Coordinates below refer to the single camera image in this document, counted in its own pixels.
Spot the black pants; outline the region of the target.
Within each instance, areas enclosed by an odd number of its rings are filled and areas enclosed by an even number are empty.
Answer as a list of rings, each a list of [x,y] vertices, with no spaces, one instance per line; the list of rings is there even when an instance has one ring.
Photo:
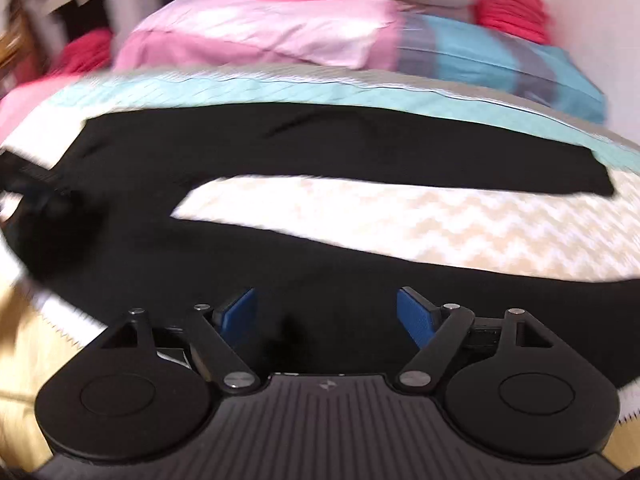
[[[258,372],[395,373],[409,286],[484,318],[524,309],[612,384],[639,375],[639,217],[588,148],[300,103],[106,114],[10,148],[50,174],[6,241],[102,323],[142,308],[177,325],[253,289]]]

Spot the zigzag patterned bed sheet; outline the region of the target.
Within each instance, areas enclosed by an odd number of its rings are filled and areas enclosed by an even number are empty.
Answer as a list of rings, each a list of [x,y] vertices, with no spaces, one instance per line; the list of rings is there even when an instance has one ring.
[[[634,479],[639,150],[308,66],[1,112],[15,479]]]

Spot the blue grey striped pillow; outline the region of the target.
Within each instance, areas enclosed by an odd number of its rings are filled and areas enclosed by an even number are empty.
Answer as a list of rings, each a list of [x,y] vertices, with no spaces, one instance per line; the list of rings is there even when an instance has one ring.
[[[511,93],[605,123],[604,94],[564,50],[439,16],[406,12],[402,19],[398,72]]]

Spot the pink purple pillow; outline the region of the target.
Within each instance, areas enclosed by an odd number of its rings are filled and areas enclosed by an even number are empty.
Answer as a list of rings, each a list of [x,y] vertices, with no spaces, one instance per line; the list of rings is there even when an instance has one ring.
[[[401,25],[388,0],[174,0],[131,32],[114,69],[290,63],[393,70]]]

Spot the red cloth pile left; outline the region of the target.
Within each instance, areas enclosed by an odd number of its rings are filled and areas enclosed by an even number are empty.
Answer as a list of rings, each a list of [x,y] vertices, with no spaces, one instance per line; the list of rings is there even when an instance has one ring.
[[[97,28],[66,44],[52,63],[49,75],[77,75],[106,70],[112,65],[113,33]]]

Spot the red knitted cloth right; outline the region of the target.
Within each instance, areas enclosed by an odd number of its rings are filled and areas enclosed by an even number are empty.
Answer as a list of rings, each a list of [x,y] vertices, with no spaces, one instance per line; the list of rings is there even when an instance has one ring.
[[[542,0],[476,0],[477,25],[535,44],[551,44],[550,18]]]

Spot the wooden shelf with clutter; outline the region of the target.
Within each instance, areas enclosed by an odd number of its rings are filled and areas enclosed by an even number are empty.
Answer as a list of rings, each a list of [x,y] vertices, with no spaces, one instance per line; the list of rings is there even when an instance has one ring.
[[[65,44],[44,0],[1,0],[1,96],[44,76]]]

